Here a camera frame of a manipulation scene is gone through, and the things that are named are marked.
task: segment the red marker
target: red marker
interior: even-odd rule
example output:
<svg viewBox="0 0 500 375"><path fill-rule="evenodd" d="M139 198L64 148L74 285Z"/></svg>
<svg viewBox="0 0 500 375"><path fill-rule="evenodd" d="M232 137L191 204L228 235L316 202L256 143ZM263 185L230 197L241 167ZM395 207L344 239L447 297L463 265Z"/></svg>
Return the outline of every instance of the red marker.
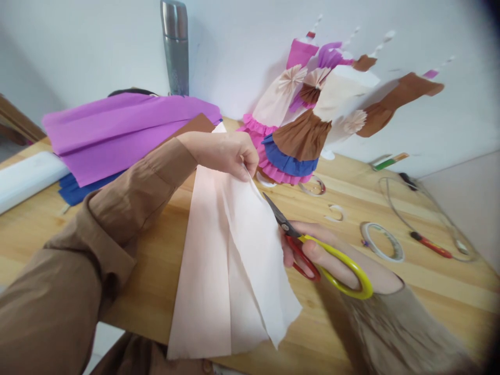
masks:
<svg viewBox="0 0 500 375"><path fill-rule="evenodd" d="M418 242L420 242L422 245L425 245L429 249L435 251L439 255L441 255L441 256L443 256L445 258L449 258L449 259L453 258L453 255L448 250L445 250L442 247L436 245L434 242L426 239L425 237L421 236L417 232L410 233L410 236L412 236L415 240L417 240Z"/></svg>

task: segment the pleated paper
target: pleated paper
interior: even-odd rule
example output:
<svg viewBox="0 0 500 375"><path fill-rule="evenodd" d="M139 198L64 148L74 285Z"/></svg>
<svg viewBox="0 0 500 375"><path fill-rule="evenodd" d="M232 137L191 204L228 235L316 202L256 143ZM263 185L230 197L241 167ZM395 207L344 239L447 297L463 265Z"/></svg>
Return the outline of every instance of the pleated paper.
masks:
<svg viewBox="0 0 500 375"><path fill-rule="evenodd" d="M265 340L277 349L301 310L253 181L198 167L167 358L241 353Z"/></svg>

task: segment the metal thermos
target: metal thermos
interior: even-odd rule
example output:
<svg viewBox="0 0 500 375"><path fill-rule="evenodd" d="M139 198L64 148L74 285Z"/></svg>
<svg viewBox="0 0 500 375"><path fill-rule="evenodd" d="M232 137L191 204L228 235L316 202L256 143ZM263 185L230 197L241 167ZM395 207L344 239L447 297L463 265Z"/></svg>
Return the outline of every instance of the metal thermos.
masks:
<svg viewBox="0 0 500 375"><path fill-rule="evenodd" d="M189 95L188 12L175 0L161 0L161 24L172 95Z"/></svg>

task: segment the hand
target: hand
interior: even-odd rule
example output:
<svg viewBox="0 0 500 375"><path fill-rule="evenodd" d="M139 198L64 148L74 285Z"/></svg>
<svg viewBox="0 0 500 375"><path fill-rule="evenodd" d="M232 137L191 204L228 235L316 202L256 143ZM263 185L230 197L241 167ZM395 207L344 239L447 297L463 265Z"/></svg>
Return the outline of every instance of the hand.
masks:
<svg viewBox="0 0 500 375"><path fill-rule="evenodd" d="M177 139L204 167L230 173L244 182L249 181L257 170L259 156L247 133L188 132Z"/></svg>
<svg viewBox="0 0 500 375"><path fill-rule="evenodd" d="M310 236L325 242L337 250L341 251L355 263L357 263L368 276L373 285L373 292L379 294L391 294L397 292L403 287L402 280L391 270L385 268L380 263L360 253L348 243L340 240L335 234L320 224L304 223L301 221L290 221L293 227L301 234L309 234ZM319 246L312 240L306 241L304 244L297 241L299 246L302 246L304 254L313 262L322 266L330 272L334 278L347 285L354 290L360 289L360 283L356 275L351 269L338 260L333 255L327 253L325 249ZM286 267L293 266L294 261L306 272L309 276L313 276L312 271L302 262L299 257L295 257L292 249L284 238L282 231L281 246L283 248L283 262Z"/></svg>

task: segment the wooden tabletop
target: wooden tabletop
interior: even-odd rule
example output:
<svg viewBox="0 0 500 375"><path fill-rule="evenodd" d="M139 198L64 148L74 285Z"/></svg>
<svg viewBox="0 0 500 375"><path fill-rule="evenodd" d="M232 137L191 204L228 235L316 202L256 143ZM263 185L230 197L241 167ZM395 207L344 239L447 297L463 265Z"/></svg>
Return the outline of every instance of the wooden tabletop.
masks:
<svg viewBox="0 0 500 375"><path fill-rule="evenodd" d="M230 119L224 124L228 129L239 126ZM1 163L0 169L44 150L51 150L48 140ZM498 277L490 266L482 258L474 263L443 258L413 240L378 185L381 177L398 179L396 174L375 173L367 164L342 156L333 161L321 159L315 174L327 187L321 197L309 196L298 186L257 186L289 219L324 224L396 272L431 314L464 342L471 355L483 361L496 328L500 291ZM157 224L141 235L137 266L106 315L106 323L168 343L193 183L194 175L174 194ZM65 202L57 191L58 184L54 184L0 216L0 285L9 284L33 253L78 211L78 206L72 207L62 215ZM391 184L391 193L398 210L417 230L460 255L429 202L396 183ZM333 223L324 218L338 216L329 209L331 204L344 208L345 221ZM376 222L397 237L406 255L403 263L382 260L361 245L359 225L365 221ZM389 249L384 238L374 240ZM309 282L293 269L287 272L304 309L290 326L279 351L266 342L250 353L215 361L249 374L355 372L362 359L338 292L329 285Z"/></svg>

